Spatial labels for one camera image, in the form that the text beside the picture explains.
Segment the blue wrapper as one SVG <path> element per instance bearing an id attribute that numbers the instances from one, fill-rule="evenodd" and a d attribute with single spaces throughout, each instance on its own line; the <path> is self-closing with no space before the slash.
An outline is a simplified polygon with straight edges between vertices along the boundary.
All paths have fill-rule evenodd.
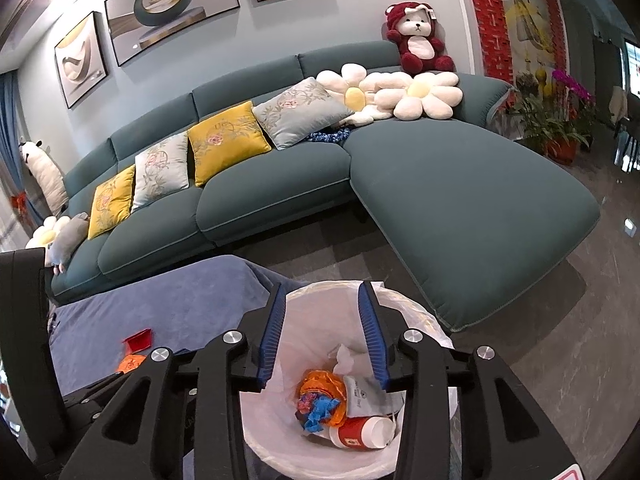
<path id="1" fill-rule="evenodd" d="M 298 402 L 298 414 L 303 417 L 303 427 L 314 434 L 329 423 L 341 401 L 322 393 L 305 393 Z"/>

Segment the teal curved sectional sofa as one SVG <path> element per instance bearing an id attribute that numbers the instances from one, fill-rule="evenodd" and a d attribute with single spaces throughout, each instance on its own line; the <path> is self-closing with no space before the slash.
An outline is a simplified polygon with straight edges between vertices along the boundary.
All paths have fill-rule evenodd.
<path id="1" fill-rule="evenodd" d="M 106 292 L 356 198 L 443 326 L 484 321 L 561 263 L 600 208 L 571 174 L 490 130 L 506 82 L 465 74 L 460 86 L 449 120 L 387 119 L 341 144 L 300 142 L 144 206 L 79 246 L 53 299 Z"/>

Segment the red paper cup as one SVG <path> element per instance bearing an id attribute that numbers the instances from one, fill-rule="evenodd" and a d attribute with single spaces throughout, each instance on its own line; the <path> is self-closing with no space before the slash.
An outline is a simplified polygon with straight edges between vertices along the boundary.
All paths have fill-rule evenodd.
<path id="1" fill-rule="evenodd" d="M 395 434 L 396 422 L 386 416 L 348 418 L 341 427 L 329 428 L 335 446 L 353 450 L 382 450 Z"/>

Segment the grey foil pouch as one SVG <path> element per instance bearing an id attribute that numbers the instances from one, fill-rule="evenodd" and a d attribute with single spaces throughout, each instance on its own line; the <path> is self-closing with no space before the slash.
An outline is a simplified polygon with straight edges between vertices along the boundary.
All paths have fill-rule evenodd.
<path id="1" fill-rule="evenodd" d="M 405 405 L 405 393 L 387 393 L 373 377 L 343 377 L 348 418 L 390 416 Z"/>

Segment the light floral cushion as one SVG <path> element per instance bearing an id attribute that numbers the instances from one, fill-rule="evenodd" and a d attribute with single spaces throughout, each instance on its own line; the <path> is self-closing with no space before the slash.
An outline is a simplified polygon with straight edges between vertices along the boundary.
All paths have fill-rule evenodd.
<path id="1" fill-rule="evenodd" d="M 330 96 L 314 77 L 308 77 L 254 106 L 252 112 L 274 147 L 280 151 L 354 114 L 344 103 Z"/>
<path id="2" fill-rule="evenodd" d="M 188 141 L 179 132 L 137 154 L 132 212 L 189 187 Z"/>

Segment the white tissue pile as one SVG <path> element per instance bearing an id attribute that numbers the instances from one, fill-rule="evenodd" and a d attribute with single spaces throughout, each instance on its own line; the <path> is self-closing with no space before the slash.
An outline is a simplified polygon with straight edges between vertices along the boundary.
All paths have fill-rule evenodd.
<path id="1" fill-rule="evenodd" d="M 341 344 L 337 348 L 333 373 L 341 376 L 372 377 L 373 370 L 367 352 L 358 352 Z"/>

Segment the white daisy pillow inner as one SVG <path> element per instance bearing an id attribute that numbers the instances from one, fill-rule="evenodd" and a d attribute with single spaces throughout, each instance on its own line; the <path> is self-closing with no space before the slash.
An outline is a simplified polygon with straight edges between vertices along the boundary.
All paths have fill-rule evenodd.
<path id="1" fill-rule="evenodd" d="M 368 73 L 361 65 L 344 64 L 339 73 L 334 70 L 322 70 L 316 81 L 326 89 L 330 96 L 344 104 L 352 114 L 341 120 L 341 126 L 363 127 L 392 117 L 389 110 L 375 105 L 375 93 L 381 73 Z"/>

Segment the light floral cushion right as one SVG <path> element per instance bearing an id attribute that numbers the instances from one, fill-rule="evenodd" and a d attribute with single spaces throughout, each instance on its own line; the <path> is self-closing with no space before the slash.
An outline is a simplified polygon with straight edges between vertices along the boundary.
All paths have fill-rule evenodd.
<path id="1" fill-rule="evenodd" d="M 274 147 L 280 151 L 354 114 L 344 103 L 330 96 L 314 77 L 308 77 L 254 106 L 252 112 Z"/>

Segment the orange snack wrapper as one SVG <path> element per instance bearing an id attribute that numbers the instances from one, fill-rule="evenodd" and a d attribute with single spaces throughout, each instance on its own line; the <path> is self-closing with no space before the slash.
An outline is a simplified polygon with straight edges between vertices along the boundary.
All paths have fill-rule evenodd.
<path id="1" fill-rule="evenodd" d="M 143 354 L 127 354 L 118 364 L 116 372 L 128 374 L 138 368 L 145 359 L 146 356 L 144 356 Z"/>

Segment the white daisy pillow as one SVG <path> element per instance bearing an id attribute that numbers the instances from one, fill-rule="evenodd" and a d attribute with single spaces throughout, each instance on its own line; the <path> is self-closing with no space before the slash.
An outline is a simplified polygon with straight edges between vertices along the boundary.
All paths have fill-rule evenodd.
<path id="1" fill-rule="evenodd" d="M 344 104 L 352 114 L 341 120 L 341 126 L 363 127 L 392 117 L 389 110 L 375 105 L 375 93 L 381 73 L 368 73 L 361 65 L 344 64 L 339 73 L 334 70 L 322 70 L 316 81 L 326 89 L 330 96 Z"/>
<path id="2" fill-rule="evenodd" d="M 60 234 L 62 229 L 64 229 L 69 223 L 69 216 L 62 216 L 61 218 L 50 216 L 48 218 L 45 218 L 43 221 L 43 225 L 35 230 L 34 234 L 32 234 L 32 237 L 27 242 L 25 248 L 43 248 L 46 251 L 44 262 L 46 264 L 49 264 L 50 247 L 58 238 L 58 234 Z"/>
<path id="3" fill-rule="evenodd" d="M 453 72 L 414 77 L 403 72 L 382 74 L 375 86 L 374 104 L 404 122 L 421 117 L 447 120 L 454 117 L 454 108 L 463 100 L 459 81 Z"/>

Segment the blue patterned cloth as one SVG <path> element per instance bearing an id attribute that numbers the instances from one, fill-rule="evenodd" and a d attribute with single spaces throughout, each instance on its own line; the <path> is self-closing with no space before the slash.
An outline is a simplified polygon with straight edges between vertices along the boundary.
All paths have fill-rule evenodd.
<path id="1" fill-rule="evenodd" d="M 313 132 L 306 137 L 306 142 L 329 143 L 343 145 L 352 133 L 352 128 L 342 127 L 337 129 L 327 128 L 322 131 Z"/>

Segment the red paper box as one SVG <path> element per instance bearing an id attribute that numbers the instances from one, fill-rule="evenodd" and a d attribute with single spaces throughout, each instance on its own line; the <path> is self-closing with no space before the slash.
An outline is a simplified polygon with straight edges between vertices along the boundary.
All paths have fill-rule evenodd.
<path id="1" fill-rule="evenodd" d="M 150 328 L 139 330 L 137 333 L 128 336 L 122 341 L 126 356 L 149 350 L 149 348 L 152 347 L 152 342 L 153 332 Z"/>

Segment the orange mesh wrapper ball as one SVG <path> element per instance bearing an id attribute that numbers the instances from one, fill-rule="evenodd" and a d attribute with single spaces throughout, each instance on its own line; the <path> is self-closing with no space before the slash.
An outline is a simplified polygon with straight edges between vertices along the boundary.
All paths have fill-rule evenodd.
<path id="1" fill-rule="evenodd" d="M 335 410 L 331 419 L 329 420 L 329 423 L 324 426 L 323 429 L 330 427 L 341 427 L 347 418 L 346 388 L 343 382 L 343 378 L 341 378 L 341 376 L 338 376 L 337 374 L 329 372 L 328 370 L 310 370 L 305 374 L 303 379 L 298 384 L 296 390 L 297 402 L 295 416 L 302 427 L 303 417 L 298 414 L 298 402 L 305 393 L 310 392 L 322 393 L 326 396 L 330 396 L 331 398 L 341 401 L 340 406 Z"/>

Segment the yellow cushion left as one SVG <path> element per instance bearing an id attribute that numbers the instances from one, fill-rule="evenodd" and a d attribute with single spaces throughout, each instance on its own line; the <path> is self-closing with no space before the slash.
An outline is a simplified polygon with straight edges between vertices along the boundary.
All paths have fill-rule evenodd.
<path id="1" fill-rule="evenodd" d="M 110 232 L 129 217 L 135 172 L 136 166 L 131 165 L 96 188 L 90 212 L 89 240 Z"/>

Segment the yellow cushion centre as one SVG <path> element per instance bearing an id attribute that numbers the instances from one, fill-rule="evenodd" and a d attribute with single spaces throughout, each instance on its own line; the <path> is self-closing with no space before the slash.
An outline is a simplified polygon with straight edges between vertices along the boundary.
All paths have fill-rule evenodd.
<path id="1" fill-rule="evenodd" d="M 194 181 L 204 186 L 222 170 L 257 155 L 271 146 L 246 101 L 209 117 L 188 130 L 194 155 Z"/>

